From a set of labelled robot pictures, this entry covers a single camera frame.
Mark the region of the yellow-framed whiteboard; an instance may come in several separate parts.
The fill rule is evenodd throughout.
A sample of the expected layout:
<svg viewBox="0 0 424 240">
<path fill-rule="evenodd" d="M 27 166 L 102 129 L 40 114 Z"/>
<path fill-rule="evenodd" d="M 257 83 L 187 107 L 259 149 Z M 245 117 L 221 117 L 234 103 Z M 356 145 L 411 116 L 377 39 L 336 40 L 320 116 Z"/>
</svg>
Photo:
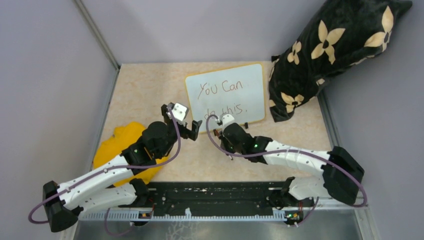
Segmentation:
<svg viewBox="0 0 424 240">
<path fill-rule="evenodd" d="M 217 129 L 211 115 L 230 114 L 236 123 L 266 118 L 264 65 L 252 62 L 192 73 L 183 79 L 193 120 L 202 120 L 200 133 Z"/>
</svg>

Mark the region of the red marker cap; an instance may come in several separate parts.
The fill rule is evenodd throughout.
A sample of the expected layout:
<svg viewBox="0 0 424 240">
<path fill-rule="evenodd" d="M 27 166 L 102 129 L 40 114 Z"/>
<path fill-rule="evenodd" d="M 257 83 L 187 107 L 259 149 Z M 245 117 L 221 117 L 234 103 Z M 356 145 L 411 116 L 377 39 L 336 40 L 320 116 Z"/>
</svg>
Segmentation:
<svg viewBox="0 0 424 240">
<path fill-rule="evenodd" d="M 219 137 L 220 136 L 220 133 L 219 133 L 219 131 L 217 129 L 214 129 L 213 130 L 213 134 L 214 134 L 215 137 Z"/>
</svg>

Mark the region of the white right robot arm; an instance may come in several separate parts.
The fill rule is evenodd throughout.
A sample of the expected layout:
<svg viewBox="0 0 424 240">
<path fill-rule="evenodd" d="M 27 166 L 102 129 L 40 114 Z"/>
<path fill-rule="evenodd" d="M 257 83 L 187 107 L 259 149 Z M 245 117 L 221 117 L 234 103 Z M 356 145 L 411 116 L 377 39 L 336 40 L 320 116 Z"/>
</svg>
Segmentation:
<svg viewBox="0 0 424 240">
<path fill-rule="evenodd" d="M 230 157 L 252 163 L 283 166 L 308 172 L 307 177 L 291 177 L 281 199 L 287 206 L 295 206 L 307 198 L 332 198 L 349 206 L 357 206 L 363 191 L 365 170 L 343 147 L 331 150 L 307 150 L 280 143 L 266 136 L 251 136 L 240 125 L 232 123 L 213 130 L 220 140 L 220 148 Z"/>
</svg>

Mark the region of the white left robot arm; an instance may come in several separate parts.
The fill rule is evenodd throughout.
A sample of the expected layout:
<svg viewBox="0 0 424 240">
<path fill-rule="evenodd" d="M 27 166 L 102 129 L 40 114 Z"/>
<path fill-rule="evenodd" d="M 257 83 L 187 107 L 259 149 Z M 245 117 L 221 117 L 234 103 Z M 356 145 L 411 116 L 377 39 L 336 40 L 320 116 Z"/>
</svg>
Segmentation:
<svg viewBox="0 0 424 240">
<path fill-rule="evenodd" d="M 98 149 L 93 170 L 75 179 L 42 187 L 42 206 L 51 232 L 72 227 L 83 216 L 114 207 L 144 207 L 148 182 L 170 161 L 181 140 L 195 141 L 201 120 L 187 123 L 189 108 L 180 103 L 161 106 L 161 121 L 147 126 L 131 122 L 115 128 Z"/>
</svg>

